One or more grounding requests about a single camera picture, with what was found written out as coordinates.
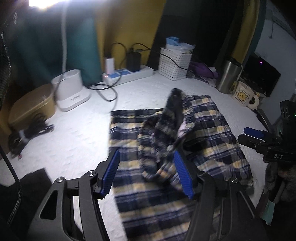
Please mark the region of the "blue yellow plaid pants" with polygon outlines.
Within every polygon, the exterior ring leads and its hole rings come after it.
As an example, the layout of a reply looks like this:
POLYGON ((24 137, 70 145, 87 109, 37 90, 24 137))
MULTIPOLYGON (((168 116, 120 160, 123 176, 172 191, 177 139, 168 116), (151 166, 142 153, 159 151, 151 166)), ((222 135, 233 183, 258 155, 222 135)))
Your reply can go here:
POLYGON ((120 152, 113 192, 128 240, 185 238, 196 203, 175 168, 179 147, 213 178, 252 188, 250 164, 210 96, 175 88, 162 109, 113 111, 109 148, 120 152))

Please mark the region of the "cream cartoon mug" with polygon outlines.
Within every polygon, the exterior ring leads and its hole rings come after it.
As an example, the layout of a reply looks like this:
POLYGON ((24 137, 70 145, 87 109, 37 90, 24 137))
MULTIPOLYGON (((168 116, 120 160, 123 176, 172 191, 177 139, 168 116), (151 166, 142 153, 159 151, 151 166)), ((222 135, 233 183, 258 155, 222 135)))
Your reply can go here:
POLYGON ((238 81, 236 89, 232 94, 232 98, 242 106, 252 110, 257 109, 260 102, 257 93, 242 81, 238 81))

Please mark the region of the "steel tumbler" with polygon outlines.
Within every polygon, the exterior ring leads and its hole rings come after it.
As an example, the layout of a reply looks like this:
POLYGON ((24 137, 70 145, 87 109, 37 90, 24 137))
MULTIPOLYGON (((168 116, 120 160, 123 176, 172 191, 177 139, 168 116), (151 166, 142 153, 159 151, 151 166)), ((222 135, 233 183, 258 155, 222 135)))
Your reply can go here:
POLYGON ((231 57, 225 64, 223 75, 216 84, 219 92, 224 94, 230 93, 230 88, 236 82, 243 70, 243 66, 235 58, 231 57))

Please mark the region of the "purple cloth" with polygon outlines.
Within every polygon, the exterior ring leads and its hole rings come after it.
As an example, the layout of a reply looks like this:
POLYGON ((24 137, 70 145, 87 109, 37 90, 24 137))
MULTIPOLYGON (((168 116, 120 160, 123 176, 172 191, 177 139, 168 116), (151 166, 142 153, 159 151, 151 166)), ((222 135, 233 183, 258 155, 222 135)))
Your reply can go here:
POLYGON ((193 71, 196 76, 206 77, 206 78, 218 78, 218 73, 215 67, 208 67, 204 63, 191 61, 189 64, 189 69, 193 71))

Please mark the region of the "white plastic lattice basket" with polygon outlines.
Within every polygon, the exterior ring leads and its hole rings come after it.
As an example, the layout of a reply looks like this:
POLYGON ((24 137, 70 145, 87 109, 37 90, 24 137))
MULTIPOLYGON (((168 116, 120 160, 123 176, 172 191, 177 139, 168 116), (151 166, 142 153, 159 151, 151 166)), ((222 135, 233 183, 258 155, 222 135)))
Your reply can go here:
POLYGON ((161 48, 158 72, 170 80, 186 78, 192 54, 161 48))

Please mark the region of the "tan plastic lidded box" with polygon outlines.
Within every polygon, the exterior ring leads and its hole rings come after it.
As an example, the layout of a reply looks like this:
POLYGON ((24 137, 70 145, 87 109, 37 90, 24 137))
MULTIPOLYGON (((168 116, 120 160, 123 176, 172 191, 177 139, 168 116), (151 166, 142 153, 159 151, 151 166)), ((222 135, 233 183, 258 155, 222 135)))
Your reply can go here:
POLYGON ((8 125, 15 130, 26 128, 37 114, 46 120, 55 114, 54 92, 51 84, 42 85, 17 100, 11 107, 8 125))

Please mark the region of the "blue tissue pack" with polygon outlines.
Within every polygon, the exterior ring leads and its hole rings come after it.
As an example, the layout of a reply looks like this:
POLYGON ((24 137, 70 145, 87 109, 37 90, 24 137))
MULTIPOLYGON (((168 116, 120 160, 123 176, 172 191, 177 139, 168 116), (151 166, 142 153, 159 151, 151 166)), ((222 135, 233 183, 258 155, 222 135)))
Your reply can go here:
POLYGON ((166 49, 177 51, 193 51, 195 45, 180 42, 178 37, 166 37, 166 49))

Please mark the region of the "white desk lamp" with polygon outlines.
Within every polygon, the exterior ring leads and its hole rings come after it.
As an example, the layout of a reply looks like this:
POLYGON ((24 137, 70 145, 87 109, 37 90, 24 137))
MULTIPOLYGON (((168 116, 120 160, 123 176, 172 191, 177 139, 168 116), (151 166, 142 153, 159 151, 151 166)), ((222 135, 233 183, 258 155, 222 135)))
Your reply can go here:
POLYGON ((90 99, 87 85, 98 75, 94 18, 89 6, 61 1, 26 14, 26 64, 37 85, 50 84, 62 111, 90 99))

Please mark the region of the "black power adapter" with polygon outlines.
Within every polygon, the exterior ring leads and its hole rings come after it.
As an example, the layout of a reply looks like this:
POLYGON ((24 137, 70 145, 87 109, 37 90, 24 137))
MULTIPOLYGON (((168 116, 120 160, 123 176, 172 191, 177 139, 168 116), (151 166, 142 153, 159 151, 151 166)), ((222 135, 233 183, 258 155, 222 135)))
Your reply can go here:
POLYGON ((141 54, 130 48, 126 53, 126 69, 130 72, 140 70, 141 54))

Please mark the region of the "white power strip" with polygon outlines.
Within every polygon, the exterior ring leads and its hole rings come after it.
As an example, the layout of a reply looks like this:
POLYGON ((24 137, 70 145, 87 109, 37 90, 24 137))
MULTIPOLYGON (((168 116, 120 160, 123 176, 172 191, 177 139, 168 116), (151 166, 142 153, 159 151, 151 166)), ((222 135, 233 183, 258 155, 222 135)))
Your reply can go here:
POLYGON ((120 85, 124 83, 128 83, 131 81, 135 81, 142 78, 151 77, 154 74, 154 70, 148 66, 141 65, 140 70, 136 72, 131 72, 126 68, 118 69, 114 73, 111 74, 102 74, 102 80, 107 85, 120 85))

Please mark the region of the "white USB charger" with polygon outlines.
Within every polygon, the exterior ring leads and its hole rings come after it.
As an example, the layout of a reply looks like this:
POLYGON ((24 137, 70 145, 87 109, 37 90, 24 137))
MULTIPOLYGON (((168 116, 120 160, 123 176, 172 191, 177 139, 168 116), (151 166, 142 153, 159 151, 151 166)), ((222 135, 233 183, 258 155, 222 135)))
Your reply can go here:
POLYGON ((105 67, 105 73, 107 75, 110 75, 110 74, 114 73, 115 72, 114 58, 112 58, 112 57, 105 57, 104 58, 104 61, 105 61, 105 65, 104 65, 104 67, 105 67))

